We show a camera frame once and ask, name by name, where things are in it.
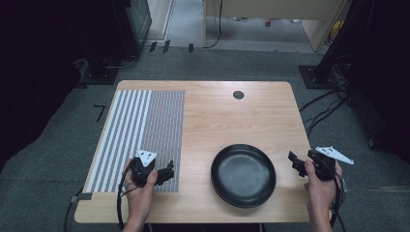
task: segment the striped placemat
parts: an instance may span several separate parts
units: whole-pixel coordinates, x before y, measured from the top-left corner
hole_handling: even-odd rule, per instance
[[[156,169],[174,161],[175,177],[156,192],[177,192],[185,91],[118,90],[86,192],[115,192],[128,159],[157,153]]]

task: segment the gray carpet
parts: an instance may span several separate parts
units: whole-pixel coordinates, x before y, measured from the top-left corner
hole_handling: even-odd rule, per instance
[[[0,177],[0,231],[62,231],[70,197],[84,184],[116,84],[124,79],[288,81],[299,106],[328,90],[307,90],[298,65],[316,65],[321,54],[158,47],[119,71],[113,86],[74,89],[41,137],[5,165]],[[325,110],[336,95],[302,112]],[[333,145],[355,161],[342,164],[348,195],[340,209],[347,231],[408,231],[410,194],[380,187],[409,186],[410,168],[388,151],[367,147],[366,131],[354,108],[344,104],[311,132],[309,142]],[[79,224],[69,214],[69,231],[119,231],[115,224]],[[309,231],[307,223],[267,223],[267,231]]]

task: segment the floor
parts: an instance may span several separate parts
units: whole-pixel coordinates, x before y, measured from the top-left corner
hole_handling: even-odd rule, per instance
[[[203,48],[203,3],[201,0],[148,0],[153,24],[147,44],[170,40],[170,46]],[[219,19],[208,20],[208,45],[218,36]],[[312,53],[310,43],[298,20],[273,19],[265,26],[265,18],[247,18],[236,21],[222,18],[221,41],[214,49],[270,50],[279,52]],[[326,53],[323,44],[318,53]]]

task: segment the table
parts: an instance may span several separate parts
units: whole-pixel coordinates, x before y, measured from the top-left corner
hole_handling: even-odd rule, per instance
[[[289,83],[125,80],[118,84],[116,95],[120,90],[185,91],[179,190],[156,193],[147,222],[308,221],[308,195],[303,188],[308,179],[299,177],[287,158],[292,151],[305,160],[310,149]],[[244,97],[235,99],[235,91],[241,91]],[[261,206],[251,209],[236,208],[220,199],[210,178],[215,155],[224,147],[238,143],[263,151],[277,171],[273,195]],[[94,192],[92,199],[80,200],[75,220],[81,223],[118,222],[116,194]],[[127,200],[123,201],[122,207],[126,220]]]
[[[204,1],[203,43],[207,46],[207,17],[220,15],[221,0]],[[313,51],[332,30],[347,0],[223,0],[222,17],[301,19]]]

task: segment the wooden tabletop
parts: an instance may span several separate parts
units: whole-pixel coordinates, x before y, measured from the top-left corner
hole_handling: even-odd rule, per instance
[[[298,175],[287,157],[292,151],[299,159],[306,160],[310,149],[289,83],[126,80],[118,84],[117,90],[186,91],[179,191],[156,193],[147,222],[308,221],[308,195],[303,188],[308,179]],[[235,91],[241,91],[244,97],[235,99]],[[276,169],[275,191],[261,206],[251,209],[231,206],[212,186],[212,161],[221,149],[232,144],[258,148],[270,158]],[[75,220],[83,223],[118,222],[116,197],[115,192],[94,192],[91,200],[79,201]],[[122,207],[126,220],[126,200]]]

